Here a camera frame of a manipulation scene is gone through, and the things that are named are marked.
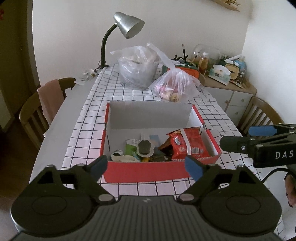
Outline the right hand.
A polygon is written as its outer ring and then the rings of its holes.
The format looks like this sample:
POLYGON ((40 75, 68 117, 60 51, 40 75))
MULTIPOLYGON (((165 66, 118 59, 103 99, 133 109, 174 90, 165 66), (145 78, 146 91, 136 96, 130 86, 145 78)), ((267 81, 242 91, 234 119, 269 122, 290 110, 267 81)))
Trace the right hand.
POLYGON ((295 193, 295 178, 291 174, 285 176, 285 192, 288 199, 288 205, 295 208, 296 193, 295 193))

